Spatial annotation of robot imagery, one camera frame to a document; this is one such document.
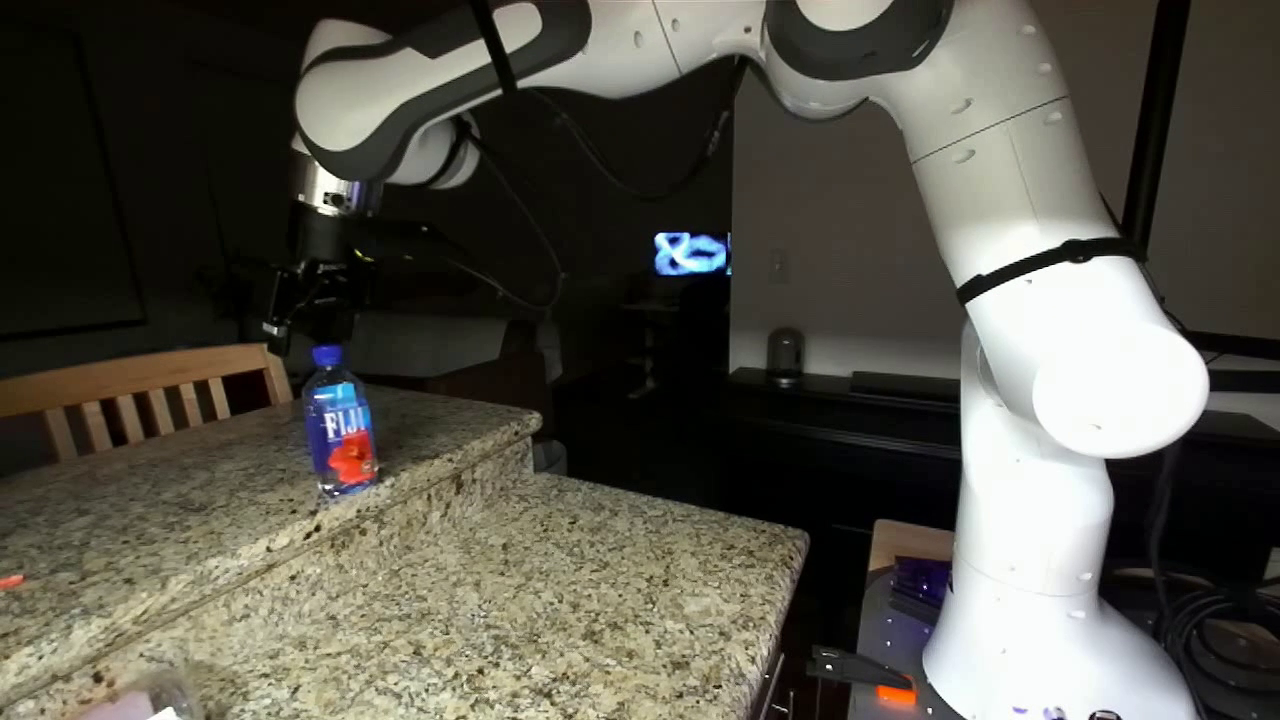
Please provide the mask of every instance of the chair backrest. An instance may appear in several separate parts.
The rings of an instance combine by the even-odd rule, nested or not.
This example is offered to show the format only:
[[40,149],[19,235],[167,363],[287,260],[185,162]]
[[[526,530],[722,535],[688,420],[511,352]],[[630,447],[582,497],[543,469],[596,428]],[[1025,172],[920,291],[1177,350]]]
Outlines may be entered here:
[[120,355],[0,379],[0,420],[43,415],[56,462],[140,445],[234,415],[234,378],[262,378],[263,404],[287,404],[287,371],[263,346]]

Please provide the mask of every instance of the blue bottle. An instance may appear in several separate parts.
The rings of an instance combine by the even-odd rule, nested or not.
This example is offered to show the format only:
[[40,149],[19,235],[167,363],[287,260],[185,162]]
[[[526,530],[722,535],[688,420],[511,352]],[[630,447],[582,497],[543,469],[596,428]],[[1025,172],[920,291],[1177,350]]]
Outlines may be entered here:
[[308,451],[325,497],[375,485],[371,404],[339,346],[313,350],[318,378],[304,386]]

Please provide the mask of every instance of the monitor screen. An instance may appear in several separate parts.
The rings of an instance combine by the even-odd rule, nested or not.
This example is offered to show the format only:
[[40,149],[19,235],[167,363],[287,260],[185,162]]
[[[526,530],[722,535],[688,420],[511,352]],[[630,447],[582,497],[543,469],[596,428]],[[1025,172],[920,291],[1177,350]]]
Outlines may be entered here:
[[732,235],[730,232],[688,232],[688,229],[653,232],[647,270],[663,279],[732,278]]

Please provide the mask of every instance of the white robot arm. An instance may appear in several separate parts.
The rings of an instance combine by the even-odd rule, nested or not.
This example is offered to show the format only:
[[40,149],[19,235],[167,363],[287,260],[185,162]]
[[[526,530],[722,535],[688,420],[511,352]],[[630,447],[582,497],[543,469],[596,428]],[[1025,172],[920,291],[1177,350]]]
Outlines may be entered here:
[[969,307],[952,593],[927,717],[1192,720],[1172,660],[1099,598],[1106,462],[1196,425],[1208,371],[1125,255],[1061,63],[1025,0],[508,0],[416,32],[325,21],[298,93],[298,200],[329,219],[379,185],[478,169],[466,113],[521,87],[635,96],[752,61],[808,122],[864,99],[900,125]]

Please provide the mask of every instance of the speckled stone surface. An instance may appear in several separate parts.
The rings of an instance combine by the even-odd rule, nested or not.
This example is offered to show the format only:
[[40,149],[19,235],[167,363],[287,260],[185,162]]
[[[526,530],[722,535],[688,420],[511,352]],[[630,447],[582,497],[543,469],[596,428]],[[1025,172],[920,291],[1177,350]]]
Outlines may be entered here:
[[768,675],[803,533],[560,478],[392,504],[11,717],[179,668],[209,717],[722,720]]
[[466,469],[538,428],[419,392],[375,392],[375,415],[388,485],[343,504],[320,504],[298,408],[9,478],[0,577],[23,588],[0,598],[0,709],[405,497],[440,515]]

